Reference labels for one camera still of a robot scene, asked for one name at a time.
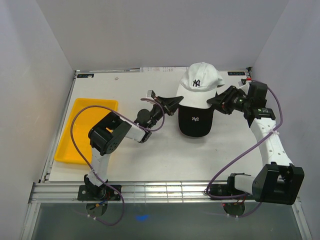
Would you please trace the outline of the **black logo sticker left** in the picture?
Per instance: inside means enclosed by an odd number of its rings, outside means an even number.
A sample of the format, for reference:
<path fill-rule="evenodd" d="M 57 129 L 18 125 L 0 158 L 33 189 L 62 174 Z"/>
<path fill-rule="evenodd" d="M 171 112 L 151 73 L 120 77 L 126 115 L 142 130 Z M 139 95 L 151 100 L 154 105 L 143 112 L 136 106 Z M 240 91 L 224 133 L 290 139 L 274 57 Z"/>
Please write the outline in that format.
<path fill-rule="evenodd" d="M 77 78 L 93 78 L 94 74 L 93 73 L 84 73 L 84 74 L 77 74 Z"/>

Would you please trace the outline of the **black logo sticker right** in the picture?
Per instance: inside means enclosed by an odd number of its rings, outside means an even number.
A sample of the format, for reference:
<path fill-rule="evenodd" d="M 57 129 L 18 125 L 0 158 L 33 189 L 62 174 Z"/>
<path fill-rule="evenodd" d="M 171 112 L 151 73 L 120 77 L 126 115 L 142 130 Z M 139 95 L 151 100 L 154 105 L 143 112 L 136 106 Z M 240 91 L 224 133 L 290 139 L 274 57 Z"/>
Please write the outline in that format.
<path fill-rule="evenodd" d="M 227 74 L 229 76 L 245 76 L 246 75 L 244 71 L 228 71 Z"/>

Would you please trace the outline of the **white cap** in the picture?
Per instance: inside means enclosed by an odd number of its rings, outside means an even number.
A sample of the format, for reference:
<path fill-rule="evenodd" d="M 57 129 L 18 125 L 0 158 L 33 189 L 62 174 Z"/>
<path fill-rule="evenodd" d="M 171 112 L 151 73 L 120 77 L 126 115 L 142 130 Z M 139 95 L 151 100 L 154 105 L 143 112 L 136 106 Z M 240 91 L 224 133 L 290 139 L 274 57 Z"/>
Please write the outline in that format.
<path fill-rule="evenodd" d="M 180 79 L 176 95 L 183 97 L 181 106 L 208 109 L 211 105 L 207 100 L 215 97 L 217 88 L 224 85 L 220 72 L 212 64 L 194 63 Z"/>

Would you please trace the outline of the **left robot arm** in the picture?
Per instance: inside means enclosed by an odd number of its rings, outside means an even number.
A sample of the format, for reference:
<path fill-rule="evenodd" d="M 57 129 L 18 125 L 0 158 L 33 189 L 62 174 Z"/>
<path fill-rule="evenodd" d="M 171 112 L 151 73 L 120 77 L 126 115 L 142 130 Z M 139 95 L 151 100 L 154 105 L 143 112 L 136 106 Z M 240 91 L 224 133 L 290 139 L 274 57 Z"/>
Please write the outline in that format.
<path fill-rule="evenodd" d="M 153 132 L 152 127 L 165 115 L 173 116 L 183 99 L 183 96 L 151 96 L 147 100 L 153 103 L 152 109 L 141 109 L 134 122 L 112 110 L 91 128 L 88 133 L 92 149 L 91 170 L 84 176 L 84 184 L 95 200 L 106 195 L 109 159 L 122 140 L 128 138 L 138 143 L 146 142 Z"/>

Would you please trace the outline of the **aluminium table frame rail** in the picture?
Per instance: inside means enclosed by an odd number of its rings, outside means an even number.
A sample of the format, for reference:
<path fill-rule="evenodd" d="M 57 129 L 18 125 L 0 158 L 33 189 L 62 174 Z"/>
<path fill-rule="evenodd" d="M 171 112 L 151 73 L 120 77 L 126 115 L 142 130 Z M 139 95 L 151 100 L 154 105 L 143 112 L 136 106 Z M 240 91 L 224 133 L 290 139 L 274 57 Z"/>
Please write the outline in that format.
<path fill-rule="evenodd" d="M 205 181 L 111 182 L 120 185 L 121 194 L 128 204 L 134 203 L 207 203 L 212 200 L 205 194 Z M 45 182 L 32 186 L 29 203 L 94 203 L 81 182 Z"/>

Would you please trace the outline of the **black logo sticker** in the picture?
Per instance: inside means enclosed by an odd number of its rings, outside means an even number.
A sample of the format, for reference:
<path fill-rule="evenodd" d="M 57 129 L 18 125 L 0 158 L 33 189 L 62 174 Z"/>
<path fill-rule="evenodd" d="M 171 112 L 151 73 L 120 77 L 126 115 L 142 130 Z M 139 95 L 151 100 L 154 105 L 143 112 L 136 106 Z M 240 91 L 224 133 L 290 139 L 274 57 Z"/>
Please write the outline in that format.
<path fill-rule="evenodd" d="M 94 74 L 93 73 L 84 73 L 84 74 L 77 74 L 77 78 L 93 78 Z"/>
<path fill-rule="evenodd" d="M 244 71 L 228 71 L 227 74 L 229 76 L 245 76 L 246 75 Z"/>

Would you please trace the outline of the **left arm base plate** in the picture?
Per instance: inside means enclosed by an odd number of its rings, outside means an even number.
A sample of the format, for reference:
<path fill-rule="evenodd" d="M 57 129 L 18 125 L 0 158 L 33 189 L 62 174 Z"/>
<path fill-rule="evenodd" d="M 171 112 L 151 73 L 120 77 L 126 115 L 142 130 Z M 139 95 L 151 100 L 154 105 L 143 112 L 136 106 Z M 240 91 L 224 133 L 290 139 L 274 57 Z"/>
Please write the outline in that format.
<path fill-rule="evenodd" d="M 121 199 L 119 193 L 105 185 L 88 186 L 81 185 L 78 189 L 78 201 L 119 201 Z"/>

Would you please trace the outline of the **paper sheet at back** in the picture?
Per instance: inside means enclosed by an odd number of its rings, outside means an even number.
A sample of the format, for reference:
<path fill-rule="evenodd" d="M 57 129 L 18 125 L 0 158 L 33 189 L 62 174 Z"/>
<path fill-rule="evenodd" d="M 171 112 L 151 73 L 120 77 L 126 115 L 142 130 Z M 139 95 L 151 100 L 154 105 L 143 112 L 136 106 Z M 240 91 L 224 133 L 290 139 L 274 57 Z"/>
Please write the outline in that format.
<path fill-rule="evenodd" d="M 161 73 L 171 73 L 171 72 L 185 72 L 188 67 L 185 66 L 165 66 L 165 67 L 141 67 L 139 69 L 140 73 L 147 72 L 161 72 Z"/>

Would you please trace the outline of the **yellow tray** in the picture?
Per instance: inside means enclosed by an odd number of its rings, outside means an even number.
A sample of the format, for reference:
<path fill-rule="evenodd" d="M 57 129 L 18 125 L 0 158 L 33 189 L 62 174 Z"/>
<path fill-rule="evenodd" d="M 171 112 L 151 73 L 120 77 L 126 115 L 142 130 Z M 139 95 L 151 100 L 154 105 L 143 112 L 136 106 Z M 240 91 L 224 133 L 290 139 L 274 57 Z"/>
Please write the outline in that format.
<path fill-rule="evenodd" d="M 89 108 L 77 117 L 73 125 L 73 130 L 71 130 L 71 123 L 80 110 L 87 106 L 93 105 L 108 107 L 115 111 L 118 109 L 118 101 L 116 100 L 77 98 L 74 101 L 69 118 L 54 155 L 54 160 L 56 162 L 78 165 L 86 164 L 72 142 L 71 133 L 73 133 L 75 143 L 80 149 L 81 153 L 86 157 L 88 162 L 92 161 L 92 148 L 90 145 L 90 139 L 88 137 L 89 131 L 110 111 L 99 107 Z"/>

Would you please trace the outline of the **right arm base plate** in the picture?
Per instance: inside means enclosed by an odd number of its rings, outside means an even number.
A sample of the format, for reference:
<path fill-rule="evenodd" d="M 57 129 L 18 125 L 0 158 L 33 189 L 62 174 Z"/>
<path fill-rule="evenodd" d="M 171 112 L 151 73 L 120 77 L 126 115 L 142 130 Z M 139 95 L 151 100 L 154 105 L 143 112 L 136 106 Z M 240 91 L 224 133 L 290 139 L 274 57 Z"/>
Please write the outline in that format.
<path fill-rule="evenodd" d="M 243 195 L 244 192 L 241 190 L 237 190 L 235 188 L 232 188 L 230 186 L 228 186 L 226 183 L 224 184 L 217 184 L 214 183 L 210 186 L 210 188 L 207 190 L 206 188 L 204 189 L 204 194 L 210 194 L 213 196 L 218 196 L 218 197 L 222 197 L 224 196 L 223 200 L 226 200 L 227 198 L 225 198 L 225 196 L 233 196 L 232 199 L 237 200 L 237 199 L 243 199 L 244 196 L 240 196 L 240 197 L 235 197 L 237 195 Z"/>

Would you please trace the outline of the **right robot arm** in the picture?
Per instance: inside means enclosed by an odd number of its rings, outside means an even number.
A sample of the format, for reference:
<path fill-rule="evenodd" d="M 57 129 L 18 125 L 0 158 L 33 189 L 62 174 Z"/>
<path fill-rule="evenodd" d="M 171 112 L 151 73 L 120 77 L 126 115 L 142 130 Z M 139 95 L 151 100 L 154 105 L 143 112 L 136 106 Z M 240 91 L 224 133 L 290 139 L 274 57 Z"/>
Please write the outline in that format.
<path fill-rule="evenodd" d="M 256 144 L 236 157 L 225 168 L 258 148 L 262 169 L 257 175 L 232 173 L 227 179 L 226 199 L 252 196 L 259 203 L 292 205 L 298 196 L 305 173 L 288 157 L 278 129 L 283 124 L 276 122 L 271 108 L 267 108 L 267 93 L 272 90 L 267 84 L 251 81 L 240 88 L 230 86 L 223 93 L 208 99 L 218 112 L 230 115 L 233 111 L 243 113 L 256 139 Z"/>

